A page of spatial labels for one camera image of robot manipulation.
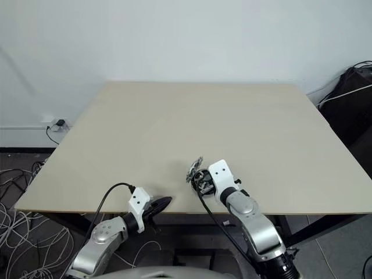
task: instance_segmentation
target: table leg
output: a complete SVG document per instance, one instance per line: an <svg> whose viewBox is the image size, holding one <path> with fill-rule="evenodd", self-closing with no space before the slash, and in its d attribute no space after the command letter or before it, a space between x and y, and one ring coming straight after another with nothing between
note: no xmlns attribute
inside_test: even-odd
<svg viewBox="0 0 372 279"><path fill-rule="evenodd" d="M40 214L81 235L85 235L91 225L88 219L78 213L41 212Z"/></svg>
<svg viewBox="0 0 372 279"><path fill-rule="evenodd" d="M363 216L365 214L325 215L295 234L284 237L283 241L286 247L305 243L341 228Z"/></svg>

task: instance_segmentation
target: baseboard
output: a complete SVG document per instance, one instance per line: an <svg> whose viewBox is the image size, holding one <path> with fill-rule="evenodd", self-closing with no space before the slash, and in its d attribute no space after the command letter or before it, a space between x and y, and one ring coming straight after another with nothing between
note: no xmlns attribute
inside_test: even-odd
<svg viewBox="0 0 372 279"><path fill-rule="evenodd" d="M54 147L0 147L0 153L47 153L52 154Z"/></svg>

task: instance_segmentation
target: black bag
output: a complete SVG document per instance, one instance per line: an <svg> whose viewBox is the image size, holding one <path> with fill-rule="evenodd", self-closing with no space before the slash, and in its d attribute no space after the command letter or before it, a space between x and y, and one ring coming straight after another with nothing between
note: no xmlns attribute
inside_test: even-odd
<svg viewBox="0 0 372 279"><path fill-rule="evenodd" d="M372 84L372 61L350 67L325 99ZM341 141L350 147L372 126L372 87L325 102L319 109Z"/></svg>

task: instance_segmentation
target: table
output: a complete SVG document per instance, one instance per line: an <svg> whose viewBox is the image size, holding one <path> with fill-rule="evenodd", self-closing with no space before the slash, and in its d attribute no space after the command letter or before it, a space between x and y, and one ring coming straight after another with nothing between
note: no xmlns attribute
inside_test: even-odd
<svg viewBox="0 0 372 279"><path fill-rule="evenodd" d="M172 196L165 212L204 213L185 182L201 155L204 166L225 159L265 214L372 212L370 178L296 86L121 81L105 85L15 207L94 212L128 182ZM116 188L102 211L125 212L129 197Z"/></svg>

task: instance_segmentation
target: white wall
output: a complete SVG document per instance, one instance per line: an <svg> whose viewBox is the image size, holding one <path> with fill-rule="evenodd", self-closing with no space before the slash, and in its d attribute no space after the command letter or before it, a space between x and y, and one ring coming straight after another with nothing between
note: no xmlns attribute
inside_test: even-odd
<svg viewBox="0 0 372 279"><path fill-rule="evenodd" d="M105 80L313 91L371 59L371 10L370 0L0 0L0 146L54 146L34 129L45 117L73 123Z"/></svg>

